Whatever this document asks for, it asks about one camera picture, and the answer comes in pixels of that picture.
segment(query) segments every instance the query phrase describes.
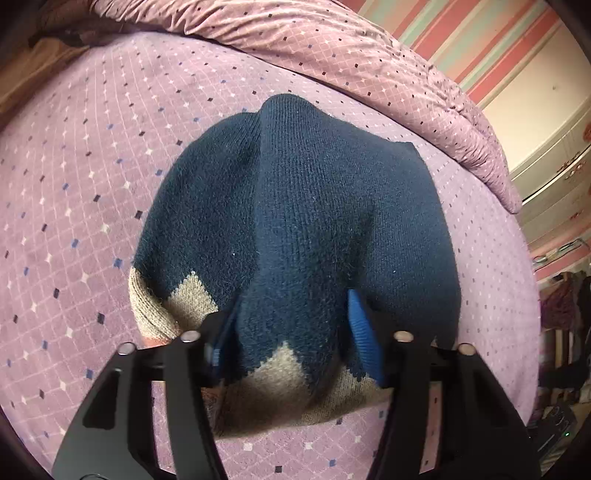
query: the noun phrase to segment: bed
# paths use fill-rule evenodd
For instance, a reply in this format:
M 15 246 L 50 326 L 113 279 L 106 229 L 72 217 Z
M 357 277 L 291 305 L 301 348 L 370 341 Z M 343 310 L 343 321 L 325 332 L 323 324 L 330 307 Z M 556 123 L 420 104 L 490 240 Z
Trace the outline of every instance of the bed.
M 166 172 L 208 127 L 278 93 L 415 145 L 456 257 L 457 341 L 527 422 L 540 314 L 521 202 L 487 120 L 432 64 L 329 0 L 50 1 L 39 15 L 44 31 L 92 44 L 29 87 L 0 132 L 0 404 L 43 467 L 117 345 L 153 344 L 127 279 Z M 154 397 L 171 469 L 159 385 Z M 230 478 L 364 478 L 385 408 L 217 446 Z

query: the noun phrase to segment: beige sock pattern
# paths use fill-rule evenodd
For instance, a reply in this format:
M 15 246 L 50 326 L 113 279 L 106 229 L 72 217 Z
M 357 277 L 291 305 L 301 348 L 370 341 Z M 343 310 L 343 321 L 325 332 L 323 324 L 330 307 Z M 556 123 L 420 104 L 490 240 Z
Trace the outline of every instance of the beige sock pattern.
M 129 296 L 139 331 L 149 346 L 169 343 L 198 328 L 218 307 L 195 272 L 164 302 L 158 301 L 139 271 L 129 274 Z M 225 387 L 203 389 L 216 436 L 235 437 L 280 426 L 321 423 L 389 398 L 368 377 L 357 380 L 342 364 L 332 369 L 325 385 L 312 395 L 306 376 L 287 342 L 246 377 Z

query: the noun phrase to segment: fabric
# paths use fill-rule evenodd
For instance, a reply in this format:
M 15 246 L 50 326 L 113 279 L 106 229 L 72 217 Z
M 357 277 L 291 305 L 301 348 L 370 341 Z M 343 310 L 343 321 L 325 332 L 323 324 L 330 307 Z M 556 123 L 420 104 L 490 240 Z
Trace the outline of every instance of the fabric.
M 140 330 L 161 336 L 239 295 L 236 365 L 213 422 L 224 436 L 387 398 L 352 343 L 349 288 L 390 312 L 392 331 L 444 348 L 460 309 L 447 224 L 412 143 L 294 95 L 219 122 L 183 151 L 146 219 L 131 284 Z
M 579 308 L 582 323 L 579 335 L 583 342 L 587 342 L 589 332 L 591 332 L 591 277 L 585 277 L 581 283 L 577 307 Z
M 563 272 L 563 282 L 541 304 L 543 328 L 575 330 L 581 327 L 577 298 L 583 277 Z
M 527 421 L 538 294 L 523 235 L 495 195 L 428 141 L 326 85 L 210 42 L 139 33 L 91 48 L 0 132 L 0 404 L 43 465 L 116 346 L 143 345 L 130 265 L 174 160 L 208 127 L 288 90 L 362 130 L 414 144 L 456 258 L 457 341 L 478 348 Z M 154 397 L 160 465 L 171 468 L 162 389 Z M 217 446 L 230 478 L 266 478 L 276 466 L 286 478 L 365 478 L 384 408 Z
M 521 208 L 505 154 L 458 85 L 377 25 L 331 0 L 57 0 L 42 25 L 88 10 L 121 23 L 198 35 L 327 83 L 433 143 L 481 179 L 511 213 Z
M 540 386 L 544 388 L 573 388 L 579 390 L 589 377 L 587 356 L 555 370 L 540 373 Z

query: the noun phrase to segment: wall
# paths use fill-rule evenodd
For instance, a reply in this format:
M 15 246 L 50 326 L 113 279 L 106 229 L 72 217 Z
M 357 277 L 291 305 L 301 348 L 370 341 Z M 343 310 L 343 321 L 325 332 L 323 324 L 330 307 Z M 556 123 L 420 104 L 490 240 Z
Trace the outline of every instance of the wall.
M 560 25 L 519 75 L 484 109 L 514 174 L 566 133 L 591 100 L 591 64 Z
M 341 0 L 487 105 L 560 24 L 543 0 Z

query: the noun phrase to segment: striped wall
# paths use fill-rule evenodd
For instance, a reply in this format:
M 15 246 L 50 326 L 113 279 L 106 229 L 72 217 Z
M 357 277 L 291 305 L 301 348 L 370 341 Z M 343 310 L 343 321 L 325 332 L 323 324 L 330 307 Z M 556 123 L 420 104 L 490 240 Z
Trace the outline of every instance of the striped wall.
M 481 107 L 554 34 L 543 0 L 341 0 L 430 59 Z

